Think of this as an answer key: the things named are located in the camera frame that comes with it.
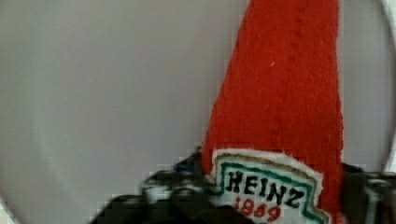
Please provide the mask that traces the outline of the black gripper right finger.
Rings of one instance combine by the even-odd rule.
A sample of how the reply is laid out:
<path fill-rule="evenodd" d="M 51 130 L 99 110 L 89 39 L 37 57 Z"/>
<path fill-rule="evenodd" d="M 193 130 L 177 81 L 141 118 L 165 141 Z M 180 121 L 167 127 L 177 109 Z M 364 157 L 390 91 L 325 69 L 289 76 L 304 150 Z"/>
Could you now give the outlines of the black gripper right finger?
<path fill-rule="evenodd" d="M 342 167 L 346 224 L 395 224 L 395 173 L 366 172 L 346 163 Z"/>

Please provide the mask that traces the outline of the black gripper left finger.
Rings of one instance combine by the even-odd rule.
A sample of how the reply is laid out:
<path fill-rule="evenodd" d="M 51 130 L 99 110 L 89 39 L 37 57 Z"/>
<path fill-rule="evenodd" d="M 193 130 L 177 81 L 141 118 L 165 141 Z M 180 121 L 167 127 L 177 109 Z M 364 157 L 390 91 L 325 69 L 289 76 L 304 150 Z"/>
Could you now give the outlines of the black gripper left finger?
<path fill-rule="evenodd" d="M 111 199 L 90 224 L 254 224 L 230 205 L 209 200 L 202 150 L 141 183 L 140 193 Z"/>

